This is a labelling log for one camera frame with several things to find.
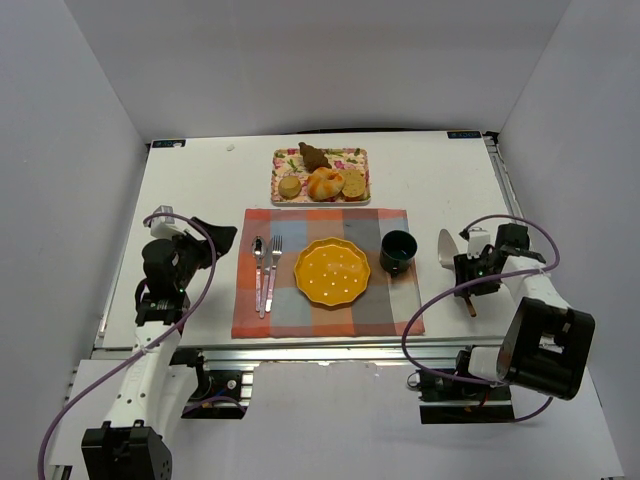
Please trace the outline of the steel spatula wooden handle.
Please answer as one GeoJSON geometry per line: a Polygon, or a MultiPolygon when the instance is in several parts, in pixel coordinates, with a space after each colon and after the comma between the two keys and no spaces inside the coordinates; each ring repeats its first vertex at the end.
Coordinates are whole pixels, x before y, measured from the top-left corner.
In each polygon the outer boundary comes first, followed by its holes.
{"type": "MultiPolygon", "coordinates": [[[[454,257],[459,254],[453,237],[446,229],[441,229],[438,236],[438,260],[442,268],[455,272],[454,257]]],[[[477,316],[476,310],[467,295],[463,295],[468,313],[472,318],[477,316]]]]}

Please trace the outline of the brown toast slice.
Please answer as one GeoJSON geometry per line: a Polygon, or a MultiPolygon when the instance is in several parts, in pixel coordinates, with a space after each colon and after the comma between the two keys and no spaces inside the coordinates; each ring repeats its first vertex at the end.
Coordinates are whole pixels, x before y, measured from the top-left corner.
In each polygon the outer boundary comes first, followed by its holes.
{"type": "Polygon", "coordinates": [[[341,175],[344,178],[341,195],[347,202],[364,201],[368,198],[367,180],[361,172],[347,169],[341,175]]]}

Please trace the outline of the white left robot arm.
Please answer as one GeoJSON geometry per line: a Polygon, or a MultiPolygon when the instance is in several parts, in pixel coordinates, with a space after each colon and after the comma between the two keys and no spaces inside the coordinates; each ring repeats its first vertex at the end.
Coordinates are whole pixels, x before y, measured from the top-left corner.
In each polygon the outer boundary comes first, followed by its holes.
{"type": "Polygon", "coordinates": [[[81,442],[91,479],[168,479],[173,472],[167,437],[202,377],[194,360],[173,360],[185,320],[199,305],[187,287],[198,271],[214,272],[237,234],[192,217],[187,222],[201,235],[195,238],[176,227],[177,218],[157,211],[145,222],[153,239],[141,252],[132,355],[102,425],[86,430],[81,442]]]}

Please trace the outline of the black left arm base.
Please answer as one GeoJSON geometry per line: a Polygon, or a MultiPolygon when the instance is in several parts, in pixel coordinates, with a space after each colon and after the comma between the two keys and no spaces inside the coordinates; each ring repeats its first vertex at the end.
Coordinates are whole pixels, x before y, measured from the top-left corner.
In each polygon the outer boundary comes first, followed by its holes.
{"type": "Polygon", "coordinates": [[[194,371],[196,389],[182,413],[183,419],[241,420],[248,409],[242,393],[245,373],[238,367],[214,362],[202,350],[182,349],[174,353],[172,366],[187,366],[194,371]]]}

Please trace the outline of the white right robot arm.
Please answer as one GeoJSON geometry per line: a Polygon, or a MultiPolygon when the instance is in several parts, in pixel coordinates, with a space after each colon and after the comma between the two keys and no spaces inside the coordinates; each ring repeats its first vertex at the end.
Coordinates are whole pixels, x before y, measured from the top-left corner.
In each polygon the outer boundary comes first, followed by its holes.
{"type": "Polygon", "coordinates": [[[528,228],[502,224],[492,238],[481,228],[461,233],[465,253],[452,257],[458,286],[481,282],[454,295],[471,307],[473,296],[505,286],[516,306],[499,347],[469,347],[458,354],[456,369],[468,378],[516,385],[571,400],[578,393],[591,347],[595,320],[573,309],[543,268],[544,257],[531,249],[528,228]]]}

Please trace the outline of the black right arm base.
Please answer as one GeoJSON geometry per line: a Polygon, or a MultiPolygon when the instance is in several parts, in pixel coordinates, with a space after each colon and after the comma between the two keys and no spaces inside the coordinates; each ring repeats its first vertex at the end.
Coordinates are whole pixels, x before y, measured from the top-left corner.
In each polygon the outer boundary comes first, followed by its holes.
{"type": "Polygon", "coordinates": [[[515,419],[508,387],[454,382],[416,370],[407,388],[418,394],[423,425],[509,423],[515,419]]]}

